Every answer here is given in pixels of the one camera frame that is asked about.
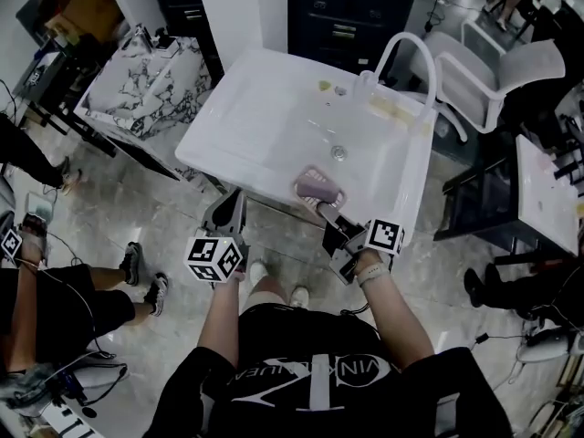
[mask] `faucet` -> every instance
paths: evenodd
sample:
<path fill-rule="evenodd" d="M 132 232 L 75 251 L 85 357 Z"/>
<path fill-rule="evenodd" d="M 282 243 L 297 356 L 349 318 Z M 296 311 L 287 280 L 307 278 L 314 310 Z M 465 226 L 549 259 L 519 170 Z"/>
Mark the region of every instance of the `faucet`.
<path fill-rule="evenodd" d="M 148 29 L 146 29 L 142 23 L 139 23 L 138 25 L 136 25 L 136 31 L 134 32 L 134 37 L 138 37 L 140 39 L 140 41 L 142 42 L 144 47 L 146 47 L 146 50 L 148 51 L 149 54 L 152 53 L 152 51 L 154 49 L 154 45 L 152 44 L 152 41 L 150 39 L 150 34 L 148 33 Z"/>

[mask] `tiled floor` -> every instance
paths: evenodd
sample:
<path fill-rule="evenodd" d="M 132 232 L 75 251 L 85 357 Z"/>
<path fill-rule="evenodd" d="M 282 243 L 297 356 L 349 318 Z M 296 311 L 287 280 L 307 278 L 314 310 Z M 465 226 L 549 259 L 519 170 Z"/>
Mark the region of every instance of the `tiled floor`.
<path fill-rule="evenodd" d="M 87 177 L 69 196 L 58 196 L 49 231 L 94 266 L 117 267 L 126 243 L 139 241 L 149 267 L 166 272 L 171 280 L 160 318 L 137 328 L 120 328 L 101 342 L 104 349 L 119 353 L 129 363 L 131 376 L 96 406 L 99 416 L 93 425 L 108 437 L 139 436 L 164 383 L 195 346 L 203 325 L 211 289 L 186 272 L 183 249 L 204 210 L 219 194 L 205 181 L 192 189 L 142 168 L 123 154 L 111 159 L 78 142 L 73 132 L 63 137 L 33 124 L 30 134 L 50 161 L 58 163 L 68 154 Z M 442 183 L 459 171 L 460 165 L 433 153 L 412 244 L 393 269 L 401 292 L 439 349 L 471 346 L 483 332 L 510 336 L 521 331 L 516 316 L 503 310 L 474 309 L 464 292 L 465 269 L 473 266 L 482 271 L 495 249 L 474 237 L 433 241 L 432 233 L 442 219 Z M 19 170 L 11 182 L 21 205 L 27 191 L 42 193 L 42 185 Z M 22 213 L 19 210 L 17 219 Z M 308 286 L 313 309 L 338 313 L 360 307 L 364 299 L 359 288 L 343 286 L 328 271 L 321 237 L 314 226 L 257 203 L 248 204 L 245 239 L 251 245 L 251 260 L 265 259 L 288 291 L 295 284 Z M 50 244 L 49 265 L 68 265 L 71 254 L 65 246 L 54 238 Z M 139 299 L 145 287 L 124 290 Z M 244 282 L 242 303 L 249 290 L 249 283 Z M 362 317 L 371 321 L 370 312 Z M 492 339 L 474 349 L 491 385 L 509 375 L 517 345 L 518 339 Z M 527 365 L 514 384 L 504 383 L 496 390 L 517 428 L 524 427 L 541 402 L 554 394 L 562 363 Z"/>

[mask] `wristband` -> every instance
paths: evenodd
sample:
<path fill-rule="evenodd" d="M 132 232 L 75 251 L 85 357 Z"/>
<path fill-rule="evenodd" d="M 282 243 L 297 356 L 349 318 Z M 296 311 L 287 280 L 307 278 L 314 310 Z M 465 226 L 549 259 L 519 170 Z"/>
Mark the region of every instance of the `wristband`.
<path fill-rule="evenodd" d="M 363 284 L 365 284 L 367 281 L 389 273 L 390 270 L 385 267 L 383 263 L 377 263 L 375 265 L 367 266 L 365 269 L 363 269 L 357 276 L 357 282 L 359 282 L 359 287 L 363 287 Z"/>

